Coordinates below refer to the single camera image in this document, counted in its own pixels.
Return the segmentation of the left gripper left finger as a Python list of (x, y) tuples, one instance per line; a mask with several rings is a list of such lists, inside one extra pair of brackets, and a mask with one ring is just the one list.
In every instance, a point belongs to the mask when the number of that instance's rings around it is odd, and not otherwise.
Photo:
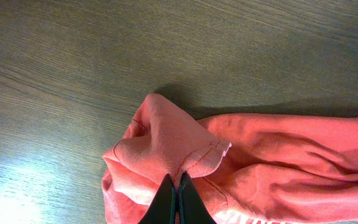
[(169, 174), (166, 174), (139, 224), (174, 224), (176, 194), (172, 178)]

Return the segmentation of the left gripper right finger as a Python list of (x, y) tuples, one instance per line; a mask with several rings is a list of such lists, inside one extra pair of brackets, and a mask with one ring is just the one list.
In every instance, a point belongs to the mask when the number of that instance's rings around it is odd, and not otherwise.
[(187, 172), (178, 187), (178, 212), (180, 224), (216, 224)]

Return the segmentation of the orange t-shirt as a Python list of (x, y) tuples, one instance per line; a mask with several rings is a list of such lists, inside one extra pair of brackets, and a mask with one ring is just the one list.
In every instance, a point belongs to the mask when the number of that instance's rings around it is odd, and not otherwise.
[(108, 223), (137, 223), (165, 175), (187, 172), (218, 223), (358, 221), (358, 117), (193, 119), (152, 93), (106, 151)]

